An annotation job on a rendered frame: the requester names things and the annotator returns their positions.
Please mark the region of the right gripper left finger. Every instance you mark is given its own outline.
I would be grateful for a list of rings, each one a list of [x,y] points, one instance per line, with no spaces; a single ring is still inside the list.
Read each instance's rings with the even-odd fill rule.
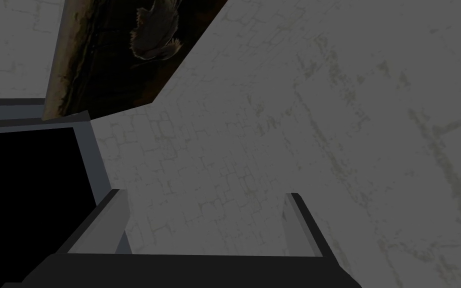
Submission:
[[[57,253],[114,254],[128,221],[128,191],[112,189],[61,245]]]

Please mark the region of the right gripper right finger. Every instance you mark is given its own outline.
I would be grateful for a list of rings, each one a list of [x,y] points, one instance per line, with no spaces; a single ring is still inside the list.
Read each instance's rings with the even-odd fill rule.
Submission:
[[[290,256],[330,258],[331,249],[298,193],[285,194],[283,230]]]

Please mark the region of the grey framed black appliance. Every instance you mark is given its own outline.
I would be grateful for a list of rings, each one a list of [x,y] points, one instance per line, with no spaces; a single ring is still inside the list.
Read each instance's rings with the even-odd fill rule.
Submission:
[[[0,288],[112,286],[115,253],[57,253],[111,187],[86,111],[43,120],[44,101],[0,99]]]

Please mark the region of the dark bird picture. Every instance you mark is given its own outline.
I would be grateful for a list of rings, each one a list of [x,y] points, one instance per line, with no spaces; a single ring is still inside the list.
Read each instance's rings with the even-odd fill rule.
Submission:
[[[44,120],[152,103],[228,0],[64,0]]]

